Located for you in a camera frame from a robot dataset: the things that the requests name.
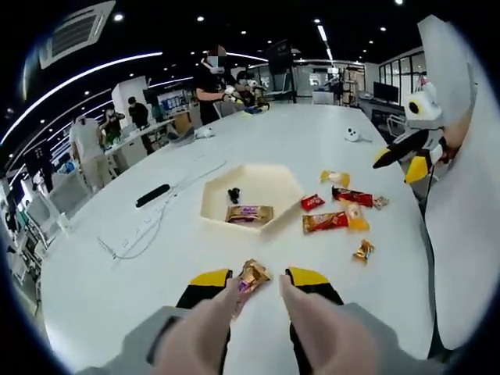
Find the white cable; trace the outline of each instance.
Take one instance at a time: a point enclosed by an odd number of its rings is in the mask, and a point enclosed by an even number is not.
[[[220,165],[218,165],[218,167],[216,168],[213,168],[211,170],[209,170],[208,172],[205,172],[204,174],[196,177],[196,178],[193,178],[191,180],[188,180],[186,181],[187,177],[185,177],[183,180],[181,180],[181,182],[176,185],[175,187],[173,187],[172,189],[170,189],[167,193],[166,193],[166,201],[165,203],[163,204],[163,207],[160,209],[160,217],[158,218],[158,220],[156,221],[155,224],[153,224],[150,228],[148,228],[131,246],[130,248],[128,249],[128,251],[123,254],[123,255],[117,255],[116,254],[116,251],[109,245],[107,245],[99,236],[97,236],[97,241],[98,243],[101,245],[102,248],[104,248],[104,250],[106,250],[114,259],[120,259],[120,260],[129,260],[129,259],[134,259],[134,258],[137,258],[138,256],[142,255],[148,248],[149,246],[152,244],[152,242],[156,239],[156,235],[158,234],[159,232],[159,228],[161,226],[161,223],[163,221],[163,217],[165,217],[165,213],[166,213],[166,207],[169,205],[170,203],[170,199],[171,198],[175,198],[177,197],[181,192],[185,191],[187,188],[189,188],[192,184],[194,184],[196,181],[198,180],[201,180],[203,177],[206,177],[208,176],[209,174],[215,172],[216,170],[219,170],[220,168],[222,168],[223,166],[225,166],[227,164],[227,160],[225,160],[223,163],[221,163]],[[146,246],[140,250],[137,254],[135,255],[132,255],[132,256],[126,256],[128,254],[128,252],[130,250],[132,250],[132,248],[134,248],[134,246],[142,239],[145,237],[146,234],[150,233],[151,230],[154,230],[155,229],[155,233],[153,234],[151,240],[146,244]]]

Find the ceiling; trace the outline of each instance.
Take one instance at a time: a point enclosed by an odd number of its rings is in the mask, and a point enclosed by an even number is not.
[[[288,38],[304,59],[326,59],[314,19],[319,19],[328,36],[334,59],[359,60],[381,63],[393,56],[420,45],[417,22],[433,13],[446,20],[444,6],[428,0],[405,0],[396,5],[395,0],[356,2],[287,0],[282,2],[157,2],[150,0],[118,1],[103,28],[101,37],[94,45],[74,52],[50,65],[47,69],[34,70],[30,80],[27,100],[22,101],[19,85],[23,64],[36,41],[44,40],[55,25],[64,17],[98,2],[73,2],[73,7],[57,2],[43,2],[31,9],[20,9],[20,14],[31,17],[31,12],[51,14],[48,20],[36,16],[24,23],[22,35],[8,39],[9,51],[5,61],[8,74],[4,75],[0,94],[0,135],[47,91],[71,77],[113,60],[149,52],[163,52],[160,57],[150,57],[124,62],[79,79],[43,101],[9,135],[0,148],[0,163],[10,166],[9,154],[16,154],[41,128],[67,109],[100,91],[113,88],[122,80],[145,75],[156,84],[166,80],[189,77],[195,64],[202,58],[202,51],[214,43],[221,43],[229,52],[265,57],[262,50],[269,40]],[[122,13],[121,22],[114,22],[113,15]],[[203,16],[203,22],[197,18]],[[255,60],[230,58],[231,64],[240,66],[257,63]],[[84,105],[70,111],[54,124],[52,131],[66,125],[72,117],[109,100],[109,93],[99,95]],[[45,131],[40,139],[48,138]],[[58,137],[51,143],[55,145]],[[20,159],[15,168],[22,164]]]

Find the white robot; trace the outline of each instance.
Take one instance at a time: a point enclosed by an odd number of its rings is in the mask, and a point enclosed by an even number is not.
[[[407,130],[378,155],[373,168],[388,166],[415,152],[405,182],[411,184],[424,178],[432,166],[443,158],[446,140],[443,134],[443,111],[438,103],[436,87],[425,83],[406,100]]]

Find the chocolate wrapper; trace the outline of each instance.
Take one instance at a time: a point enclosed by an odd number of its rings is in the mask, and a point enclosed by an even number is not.
[[[349,173],[324,170],[321,172],[320,181],[330,181],[338,186],[342,186],[343,188],[348,188],[349,183],[351,182],[351,176],[349,176]]]
[[[227,208],[226,222],[265,224],[274,216],[273,207],[268,205],[234,205]]]
[[[365,207],[375,207],[376,209],[381,209],[389,204],[389,200],[384,197],[374,198],[373,195],[368,193],[362,193],[361,191],[354,191],[348,189],[342,189],[339,187],[332,186],[331,194],[334,199],[338,201],[350,201],[358,203],[359,205]]]
[[[250,259],[243,265],[243,270],[238,275],[238,278],[240,279],[240,283],[238,285],[240,289],[240,296],[236,303],[233,319],[240,315],[243,306],[250,299],[250,296],[255,292],[255,290],[267,281],[271,280],[271,274],[266,267],[257,262],[255,259]]]
[[[306,234],[318,230],[346,227],[353,230],[369,230],[370,228],[363,217],[361,208],[355,203],[346,202],[345,210],[342,212],[302,216],[302,229]]]
[[[321,199],[318,194],[311,195],[310,197],[304,198],[300,201],[300,205],[305,211],[310,211],[324,204],[325,201]]]
[[[368,258],[374,251],[375,251],[375,246],[370,244],[367,240],[362,240],[361,246],[359,246],[357,252],[352,254],[352,257],[356,260],[361,260],[364,263],[368,263]]]

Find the hexagonal tray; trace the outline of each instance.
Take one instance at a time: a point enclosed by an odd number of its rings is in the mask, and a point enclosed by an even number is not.
[[[240,189],[238,205],[270,205],[273,219],[266,223],[226,223],[227,207],[234,205],[227,191]],[[201,216],[212,223],[239,230],[261,232],[300,204],[304,191],[286,166],[244,164],[205,184]]]

